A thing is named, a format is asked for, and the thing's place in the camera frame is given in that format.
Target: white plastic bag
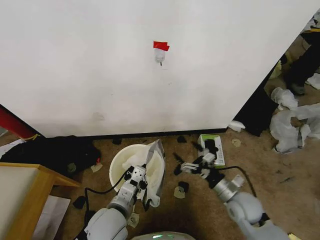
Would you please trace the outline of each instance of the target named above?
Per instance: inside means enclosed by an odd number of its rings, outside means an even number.
[[[279,104],[279,110],[283,110],[281,105],[290,110],[298,107],[298,100],[295,99],[294,94],[289,89],[283,90],[281,87],[275,88],[271,93],[271,99]]]
[[[160,205],[160,193],[165,175],[165,152],[162,146],[161,140],[158,139],[138,151],[135,155],[128,158],[126,162],[122,164],[124,169],[128,169],[130,166],[142,166],[146,163],[146,190],[142,190],[137,195],[137,199],[145,201],[150,200],[150,205],[154,208]]]
[[[291,118],[307,119],[301,128],[291,125]],[[306,137],[320,139],[320,103],[278,112],[271,119],[271,135],[279,142],[274,150],[287,154],[303,148]]]
[[[311,117],[306,121],[306,124],[309,125],[311,131],[308,136],[320,139],[320,117]]]

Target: black bag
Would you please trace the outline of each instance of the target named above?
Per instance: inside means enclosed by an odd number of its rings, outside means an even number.
[[[92,140],[76,136],[36,138],[6,152],[1,162],[40,164],[66,177],[96,164],[101,154]]]

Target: white wall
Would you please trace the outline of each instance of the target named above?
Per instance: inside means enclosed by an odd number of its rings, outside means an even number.
[[[46,137],[225,128],[319,5],[2,0],[0,102]]]

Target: black electrical cord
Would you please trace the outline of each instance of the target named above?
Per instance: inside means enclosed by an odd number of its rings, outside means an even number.
[[[223,171],[223,170],[228,170],[228,169],[239,169],[239,170],[242,172],[242,174],[244,175],[245,179],[247,180],[247,182],[248,182],[248,184],[249,184],[249,186],[250,186],[250,189],[251,189],[251,191],[252,191],[253,196],[257,197],[257,193],[256,193],[256,191],[255,191],[255,189],[254,189],[254,186],[253,186],[253,184],[251,183],[250,178],[249,178],[249,176],[247,175],[247,173],[246,173],[245,170],[243,170],[243,169],[242,169],[241,167],[239,167],[239,166],[227,166],[227,167],[217,168],[218,171],[221,171],[221,170]]]
[[[88,222],[89,222],[89,198],[88,198],[88,191],[94,193],[94,194],[100,194],[100,195],[103,195],[103,194],[107,194],[109,192],[111,192],[113,189],[115,189],[115,187],[121,182],[121,180],[125,177],[125,175],[127,174],[127,171],[126,170],[122,176],[120,177],[120,179],[115,183],[115,185],[113,187],[111,187],[110,189],[106,190],[106,191],[96,191],[96,190],[93,190],[89,187],[85,187],[84,188],[84,197],[85,197],[85,214],[84,214],[84,226],[87,226],[88,225]]]

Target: red tape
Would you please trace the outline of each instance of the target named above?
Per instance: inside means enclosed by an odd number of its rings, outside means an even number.
[[[168,46],[167,41],[153,41],[153,48],[154,49],[161,49],[163,51],[168,51],[170,46]]]

